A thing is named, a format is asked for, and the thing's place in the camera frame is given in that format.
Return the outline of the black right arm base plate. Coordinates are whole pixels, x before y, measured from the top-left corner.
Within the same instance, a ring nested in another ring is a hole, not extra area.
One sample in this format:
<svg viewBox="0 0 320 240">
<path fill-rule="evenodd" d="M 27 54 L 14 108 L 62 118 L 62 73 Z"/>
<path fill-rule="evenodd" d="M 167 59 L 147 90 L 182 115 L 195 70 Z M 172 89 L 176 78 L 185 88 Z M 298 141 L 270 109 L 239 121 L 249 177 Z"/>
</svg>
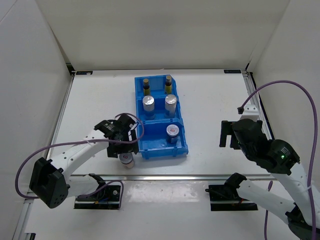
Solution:
<svg viewBox="0 0 320 240">
<path fill-rule="evenodd" d="M 209 194 L 210 210 L 212 212 L 257 211 L 258 206 L 247 199 L 239 197 L 236 192 L 224 184 L 209 185 L 205 189 Z"/>
</svg>

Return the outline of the yellow label bottle gold cap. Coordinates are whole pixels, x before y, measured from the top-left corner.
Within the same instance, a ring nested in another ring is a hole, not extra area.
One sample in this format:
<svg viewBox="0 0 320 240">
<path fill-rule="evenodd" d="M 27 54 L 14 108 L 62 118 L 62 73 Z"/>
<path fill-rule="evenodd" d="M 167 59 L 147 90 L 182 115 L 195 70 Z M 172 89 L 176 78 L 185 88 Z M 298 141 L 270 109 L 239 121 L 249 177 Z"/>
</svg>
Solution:
<svg viewBox="0 0 320 240">
<path fill-rule="evenodd" d="M 165 78 L 164 93 L 169 95 L 172 93 L 172 77 L 167 75 Z"/>
</svg>

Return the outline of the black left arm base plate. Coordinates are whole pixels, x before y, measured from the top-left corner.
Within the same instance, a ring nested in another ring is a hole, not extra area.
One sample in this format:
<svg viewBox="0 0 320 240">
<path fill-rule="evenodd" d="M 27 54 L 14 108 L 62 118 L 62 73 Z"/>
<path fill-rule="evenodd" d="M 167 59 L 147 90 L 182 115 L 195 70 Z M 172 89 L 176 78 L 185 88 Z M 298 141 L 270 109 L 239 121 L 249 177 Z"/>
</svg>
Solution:
<svg viewBox="0 0 320 240">
<path fill-rule="evenodd" d="M 77 197 L 73 208 L 76 210 L 119 210 L 122 205 L 124 183 L 113 180 L 106 183 L 98 193 L 86 197 Z"/>
</svg>

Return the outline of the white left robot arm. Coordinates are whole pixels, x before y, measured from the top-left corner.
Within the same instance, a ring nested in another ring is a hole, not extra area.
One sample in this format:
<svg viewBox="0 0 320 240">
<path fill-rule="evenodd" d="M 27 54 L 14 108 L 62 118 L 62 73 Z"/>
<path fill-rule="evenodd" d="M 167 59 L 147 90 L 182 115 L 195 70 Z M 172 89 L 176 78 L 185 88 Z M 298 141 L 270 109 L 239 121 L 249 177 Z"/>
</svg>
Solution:
<svg viewBox="0 0 320 240">
<path fill-rule="evenodd" d="M 110 158 L 139 151 L 139 137 L 134 126 L 141 120 L 131 113 L 118 114 L 115 119 L 103 120 L 94 126 L 82 141 L 71 142 L 63 153 L 49 160 L 38 159 L 33 167 L 29 188 L 50 209 L 65 199 L 76 197 L 102 202 L 107 183 L 97 174 L 74 177 L 73 173 L 86 161 L 106 150 Z"/>
</svg>

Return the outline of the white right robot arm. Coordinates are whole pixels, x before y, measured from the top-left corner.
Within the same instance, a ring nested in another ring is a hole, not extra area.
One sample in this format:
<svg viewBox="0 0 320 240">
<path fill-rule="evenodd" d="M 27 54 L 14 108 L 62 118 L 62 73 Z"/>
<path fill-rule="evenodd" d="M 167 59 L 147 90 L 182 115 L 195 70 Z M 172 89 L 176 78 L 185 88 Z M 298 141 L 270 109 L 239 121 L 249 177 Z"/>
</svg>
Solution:
<svg viewBox="0 0 320 240">
<path fill-rule="evenodd" d="M 238 121 L 222 121 L 221 148 L 230 146 L 241 150 L 245 157 L 265 169 L 291 196 L 280 197 L 255 185 L 239 173 L 232 174 L 224 183 L 224 193 L 230 200 L 239 197 L 254 202 L 273 213 L 300 240 L 320 238 L 320 192 L 308 184 L 308 176 L 293 147 L 280 139 L 268 139 L 262 131 L 262 121 L 244 118 Z"/>
</svg>

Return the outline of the red label spice jar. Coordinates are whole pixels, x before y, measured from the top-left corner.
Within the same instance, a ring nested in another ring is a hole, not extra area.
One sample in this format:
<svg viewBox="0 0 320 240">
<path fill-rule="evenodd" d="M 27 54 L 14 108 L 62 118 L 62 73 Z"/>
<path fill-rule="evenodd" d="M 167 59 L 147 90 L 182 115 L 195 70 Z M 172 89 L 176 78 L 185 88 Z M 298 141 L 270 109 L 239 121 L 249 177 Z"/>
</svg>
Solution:
<svg viewBox="0 0 320 240">
<path fill-rule="evenodd" d="M 135 166 L 134 157 L 131 152 L 119 154 L 119 160 L 127 169 L 131 169 Z"/>
<path fill-rule="evenodd" d="M 180 129 L 175 124 L 170 124 L 166 128 L 166 141 L 169 144 L 175 144 L 178 141 Z"/>
</svg>

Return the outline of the blue label shaker silver lid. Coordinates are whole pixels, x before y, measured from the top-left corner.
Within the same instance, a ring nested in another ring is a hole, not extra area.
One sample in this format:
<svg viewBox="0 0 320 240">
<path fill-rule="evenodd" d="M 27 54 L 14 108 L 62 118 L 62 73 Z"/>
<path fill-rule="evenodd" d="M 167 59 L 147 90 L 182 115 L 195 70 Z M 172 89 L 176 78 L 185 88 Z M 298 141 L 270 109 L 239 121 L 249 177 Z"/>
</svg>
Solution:
<svg viewBox="0 0 320 240">
<path fill-rule="evenodd" d="M 175 117 L 177 102 L 178 102 L 178 99 L 174 94 L 168 94 L 165 97 L 164 115 L 166 118 L 174 118 Z"/>
</svg>

